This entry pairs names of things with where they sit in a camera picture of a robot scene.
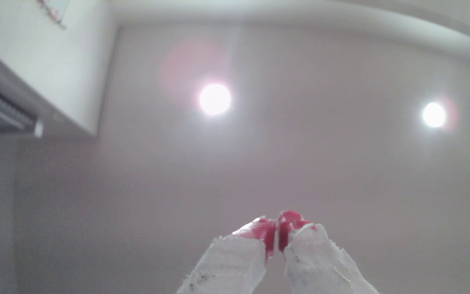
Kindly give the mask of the red taped gripper finger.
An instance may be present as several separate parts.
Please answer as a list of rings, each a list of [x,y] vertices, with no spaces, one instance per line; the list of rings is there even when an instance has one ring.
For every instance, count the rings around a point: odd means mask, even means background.
[[[276,220],[258,217],[215,238],[177,293],[253,293],[274,253]]]
[[[378,293],[322,224],[295,211],[279,214],[278,247],[286,260],[285,274],[293,293]]]

